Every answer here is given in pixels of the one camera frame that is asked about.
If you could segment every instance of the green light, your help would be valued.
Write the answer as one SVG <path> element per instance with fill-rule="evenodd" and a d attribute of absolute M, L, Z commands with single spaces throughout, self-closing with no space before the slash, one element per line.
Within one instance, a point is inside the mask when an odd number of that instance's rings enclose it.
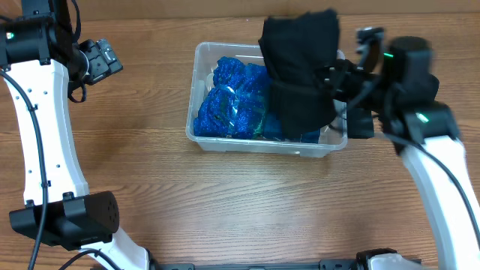
<path fill-rule="evenodd" d="M 424 122 L 424 123 L 428 123 L 430 120 L 428 120 L 427 116 L 425 116 L 424 114 L 420 113 L 420 112 L 417 112 L 415 114 L 418 118 L 418 120 Z"/>

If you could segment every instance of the wooden tabletop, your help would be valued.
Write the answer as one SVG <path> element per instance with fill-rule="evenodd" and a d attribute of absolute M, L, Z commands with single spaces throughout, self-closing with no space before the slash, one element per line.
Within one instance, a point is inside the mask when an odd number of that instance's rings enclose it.
<path fill-rule="evenodd" d="M 357 60 L 355 30 L 427 38 L 437 100 L 457 116 L 480 194 L 480 14 L 341 16 L 341 45 Z M 84 22 L 107 38 L 124 70 L 70 103 L 80 166 L 92 193 L 112 191 L 121 226 L 161 263 L 282 263 L 353 258 L 390 247 L 437 264 L 416 186 L 390 142 L 350 140 L 324 158 L 204 152 L 185 136 L 194 50 L 203 41 L 255 44 L 263 18 Z M 33 241 L 8 212 L 23 207 L 24 164 L 11 96 L 0 83 L 0 269 L 25 269 Z M 36 269 L 75 253 L 42 246 Z M 95 262 L 81 259 L 72 269 Z"/>

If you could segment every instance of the white plastic bin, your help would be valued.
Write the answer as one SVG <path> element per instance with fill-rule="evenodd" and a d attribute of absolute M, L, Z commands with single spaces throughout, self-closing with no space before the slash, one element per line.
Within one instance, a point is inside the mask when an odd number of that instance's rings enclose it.
<path fill-rule="evenodd" d="M 218 59 L 222 56 L 237 58 L 245 64 L 264 65 L 262 52 L 257 45 L 203 42 L 196 47 L 186 133 L 187 137 L 197 142 L 203 150 L 292 154 L 322 158 L 329 152 L 341 150 L 347 145 L 347 121 L 344 120 L 347 117 L 346 115 L 343 118 L 336 118 L 333 123 L 334 126 L 343 130 L 343 133 L 339 134 L 328 127 L 324 127 L 321 130 L 318 143 L 273 142 L 255 139 L 195 136 L 194 119 L 198 116 L 200 105 L 202 105 L 203 100 L 213 87 L 213 71 L 217 67 Z M 345 107 L 345 103 L 335 102 L 337 111 Z"/>

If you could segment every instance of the black item on table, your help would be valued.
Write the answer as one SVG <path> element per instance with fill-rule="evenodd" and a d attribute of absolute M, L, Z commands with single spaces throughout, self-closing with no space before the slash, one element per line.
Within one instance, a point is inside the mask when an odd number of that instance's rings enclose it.
<path fill-rule="evenodd" d="M 339 36 L 333 10 L 265 21 L 259 45 L 273 79 L 269 109 L 280 119 L 285 137 L 317 131 L 335 119 L 333 99 L 314 73 L 335 62 Z"/>

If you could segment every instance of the robotic arm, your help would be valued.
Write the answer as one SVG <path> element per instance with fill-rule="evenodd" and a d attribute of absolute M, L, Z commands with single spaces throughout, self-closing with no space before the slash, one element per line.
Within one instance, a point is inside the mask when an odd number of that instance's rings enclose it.
<path fill-rule="evenodd" d="M 12 228 L 32 239 L 40 233 L 46 245 L 79 250 L 79 255 L 90 253 L 107 269 L 160 269 L 152 255 L 119 226 L 113 194 L 89 193 L 71 131 L 67 99 L 85 101 L 85 84 L 119 72 L 122 64 L 106 40 L 77 43 L 80 33 L 72 33 L 66 0 L 22 0 L 22 9 L 22 17 L 0 25 L 0 68 L 12 94 L 25 157 L 25 208 L 10 213 Z M 428 73 L 431 50 L 426 41 L 415 37 L 394 40 L 384 55 L 382 74 L 373 75 L 379 52 L 383 55 L 380 33 L 383 30 L 378 28 L 359 32 L 359 40 L 367 44 L 360 64 L 340 61 L 327 67 L 330 72 L 323 79 L 340 86 L 330 89 L 332 98 L 348 101 L 347 109 L 362 107 L 379 113 L 386 136 L 394 141 L 423 199 L 439 267 L 480 269 L 476 221 L 480 208 L 455 119 L 447 106 L 433 101 L 438 80 Z M 78 88 L 82 89 L 80 101 L 72 96 Z M 21 92 L 31 107 L 26 107 Z M 40 146 L 31 114 L 36 115 L 43 134 L 40 143 L 48 149 L 44 157 L 37 151 Z M 43 165 L 46 184 L 39 180 Z M 43 213 L 48 218 L 42 219 Z M 357 254 L 350 268 L 421 266 L 383 249 Z"/>

